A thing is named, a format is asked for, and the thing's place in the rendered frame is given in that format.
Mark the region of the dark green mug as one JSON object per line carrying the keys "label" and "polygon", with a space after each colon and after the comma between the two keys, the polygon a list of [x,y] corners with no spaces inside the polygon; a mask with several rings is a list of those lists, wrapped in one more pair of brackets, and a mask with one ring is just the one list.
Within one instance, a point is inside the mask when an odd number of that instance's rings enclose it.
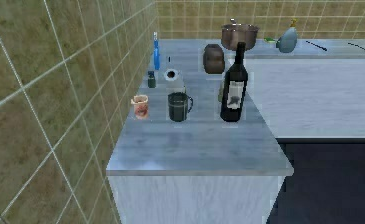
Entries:
{"label": "dark green mug", "polygon": [[174,122],[187,119],[194,105],[193,98],[183,92],[174,92],[168,95],[169,118]]}

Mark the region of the brown bread loaf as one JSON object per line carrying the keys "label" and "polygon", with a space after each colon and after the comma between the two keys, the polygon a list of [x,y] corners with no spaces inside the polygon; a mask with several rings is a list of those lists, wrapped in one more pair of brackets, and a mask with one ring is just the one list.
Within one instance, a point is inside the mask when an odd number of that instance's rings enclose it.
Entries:
{"label": "brown bread loaf", "polygon": [[224,72],[224,52],[218,44],[208,44],[204,48],[203,66],[208,74],[222,74]]}

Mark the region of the white kitchen counter cabinet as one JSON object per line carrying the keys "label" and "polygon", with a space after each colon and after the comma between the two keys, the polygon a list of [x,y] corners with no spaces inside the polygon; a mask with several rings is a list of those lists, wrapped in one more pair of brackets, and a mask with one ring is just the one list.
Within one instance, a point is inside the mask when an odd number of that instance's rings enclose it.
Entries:
{"label": "white kitchen counter cabinet", "polygon": [[201,40],[165,40],[162,63],[194,105],[169,118],[164,80],[141,86],[149,116],[129,116],[107,166],[122,224],[365,224],[365,40],[258,41],[241,119],[220,118],[221,77]]}

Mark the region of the blue slim bottle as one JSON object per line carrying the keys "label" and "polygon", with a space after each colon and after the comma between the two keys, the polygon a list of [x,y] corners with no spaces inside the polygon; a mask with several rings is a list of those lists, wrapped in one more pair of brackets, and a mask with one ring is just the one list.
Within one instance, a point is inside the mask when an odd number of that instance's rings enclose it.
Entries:
{"label": "blue slim bottle", "polygon": [[153,41],[153,63],[154,63],[154,69],[159,70],[160,69],[160,53],[159,53],[159,42],[158,42],[158,33],[153,33],[154,41]]}

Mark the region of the dark wine bottle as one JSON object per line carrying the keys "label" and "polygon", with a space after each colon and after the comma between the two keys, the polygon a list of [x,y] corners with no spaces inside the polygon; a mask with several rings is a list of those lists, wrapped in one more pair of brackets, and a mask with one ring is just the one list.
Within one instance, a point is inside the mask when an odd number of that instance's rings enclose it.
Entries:
{"label": "dark wine bottle", "polygon": [[239,42],[234,63],[225,74],[220,112],[220,117],[225,122],[237,122],[241,118],[248,81],[248,73],[243,64],[245,51],[246,43]]}

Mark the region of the copper cooking pot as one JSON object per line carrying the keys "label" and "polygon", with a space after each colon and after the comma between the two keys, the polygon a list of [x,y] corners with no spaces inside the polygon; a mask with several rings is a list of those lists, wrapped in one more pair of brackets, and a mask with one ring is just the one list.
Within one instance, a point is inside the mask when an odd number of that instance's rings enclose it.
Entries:
{"label": "copper cooking pot", "polygon": [[246,49],[251,50],[256,44],[259,28],[251,24],[238,23],[234,18],[229,24],[221,27],[221,44],[224,48],[235,51],[239,42],[246,44]]}

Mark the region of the pink strawberry yogurt container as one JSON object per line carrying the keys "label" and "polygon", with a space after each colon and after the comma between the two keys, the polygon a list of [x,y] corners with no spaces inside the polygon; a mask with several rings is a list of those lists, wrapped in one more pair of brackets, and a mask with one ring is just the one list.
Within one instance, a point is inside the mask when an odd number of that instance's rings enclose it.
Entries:
{"label": "pink strawberry yogurt container", "polygon": [[137,119],[148,118],[149,108],[147,95],[135,95],[131,99],[131,104],[133,105],[134,114]]}

